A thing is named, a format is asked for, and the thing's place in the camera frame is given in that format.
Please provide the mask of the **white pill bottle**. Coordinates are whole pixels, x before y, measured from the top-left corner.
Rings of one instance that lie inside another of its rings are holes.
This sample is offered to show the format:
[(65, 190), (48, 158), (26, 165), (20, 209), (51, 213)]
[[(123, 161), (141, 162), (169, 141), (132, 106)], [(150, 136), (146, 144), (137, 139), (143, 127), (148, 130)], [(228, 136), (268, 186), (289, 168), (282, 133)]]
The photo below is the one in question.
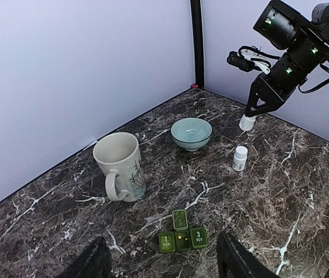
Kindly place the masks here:
[(247, 155), (248, 149), (245, 146), (239, 145), (236, 147), (232, 162), (232, 168), (235, 171), (243, 171), (245, 169)]
[(253, 129), (256, 116), (248, 117), (245, 114), (242, 116), (239, 122), (239, 127), (242, 131), (251, 131)]

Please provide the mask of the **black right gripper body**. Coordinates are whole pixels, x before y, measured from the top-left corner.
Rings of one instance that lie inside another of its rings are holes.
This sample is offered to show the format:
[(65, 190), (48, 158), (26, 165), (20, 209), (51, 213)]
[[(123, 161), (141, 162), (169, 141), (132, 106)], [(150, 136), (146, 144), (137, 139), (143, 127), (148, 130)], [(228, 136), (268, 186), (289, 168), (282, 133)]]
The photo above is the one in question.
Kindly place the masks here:
[(252, 82), (251, 87), (268, 87), (272, 91), (271, 97), (271, 112), (278, 110), (287, 100), (286, 96), (280, 95), (280, 91), (271, 82), (266, 74), (259, 74)]

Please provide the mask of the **green weekly pill organizer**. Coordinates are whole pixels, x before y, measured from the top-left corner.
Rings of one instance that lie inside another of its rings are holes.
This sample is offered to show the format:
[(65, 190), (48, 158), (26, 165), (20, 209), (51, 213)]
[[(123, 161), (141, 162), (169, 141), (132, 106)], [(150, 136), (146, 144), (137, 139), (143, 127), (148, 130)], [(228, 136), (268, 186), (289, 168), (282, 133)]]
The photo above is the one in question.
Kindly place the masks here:
[[(174, 210), (172, 220), (173, 231), (159, 234), (159, 251), (161, 253), (203, 249), (209, 246), (206, 228), (203, 226), (190, 228), (186, 210)], [(178, 235), (187, 236), (188, 241), (178, 240)]]

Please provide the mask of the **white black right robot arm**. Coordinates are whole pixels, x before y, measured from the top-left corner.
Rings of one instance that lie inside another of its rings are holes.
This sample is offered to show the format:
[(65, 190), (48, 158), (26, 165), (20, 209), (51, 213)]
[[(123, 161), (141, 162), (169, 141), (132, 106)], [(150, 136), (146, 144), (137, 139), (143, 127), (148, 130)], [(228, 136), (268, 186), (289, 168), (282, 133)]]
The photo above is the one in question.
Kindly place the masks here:
[[(284, 54), (270, 73), (260, 73), (251, 84), (247, 117), (278, 110), (306, 82), (317, 66), (329, 73), (329, 3), (320, 3), (307, 20), (283, 1), (270, 1), (253, 29)], [(307, 90), (312, 93), (329, 84), (329, 78)]]

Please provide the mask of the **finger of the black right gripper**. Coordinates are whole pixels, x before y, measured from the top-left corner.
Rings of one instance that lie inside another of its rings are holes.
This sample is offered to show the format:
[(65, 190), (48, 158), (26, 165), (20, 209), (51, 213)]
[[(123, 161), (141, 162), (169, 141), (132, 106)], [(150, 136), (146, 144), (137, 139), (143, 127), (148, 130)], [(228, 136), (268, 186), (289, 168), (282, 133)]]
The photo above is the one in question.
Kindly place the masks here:
[(268, 113), (271, 111), (271, 97), (272, 91), (268, 87), (255, 87), (250, 88), (250, 94), (245, 110), (247, 117), (253, 117), (260, 114)]

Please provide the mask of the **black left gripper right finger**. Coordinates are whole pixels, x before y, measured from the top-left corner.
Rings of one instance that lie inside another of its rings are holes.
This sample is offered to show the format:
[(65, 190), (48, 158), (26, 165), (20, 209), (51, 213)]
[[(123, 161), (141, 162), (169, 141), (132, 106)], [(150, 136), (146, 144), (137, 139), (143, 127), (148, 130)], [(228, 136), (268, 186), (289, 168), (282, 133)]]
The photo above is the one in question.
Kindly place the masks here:
[(229, 232), (222, 231), (219, 234), (216, 250), (219, 277), (228, 277), (228, 272), (230, 272), (233, 277), (279, 277), (260, 263), (260, 261), (244, 248), (244, 246)]

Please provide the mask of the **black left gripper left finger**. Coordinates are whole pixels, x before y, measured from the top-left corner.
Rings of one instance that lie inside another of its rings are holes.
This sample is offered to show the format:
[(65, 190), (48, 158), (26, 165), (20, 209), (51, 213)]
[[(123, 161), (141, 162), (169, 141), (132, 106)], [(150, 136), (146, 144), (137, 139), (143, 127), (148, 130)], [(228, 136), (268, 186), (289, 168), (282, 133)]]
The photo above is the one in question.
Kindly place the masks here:
[(111, 252), (105, 239), (96, 237), (57, 277), (111, 277)]

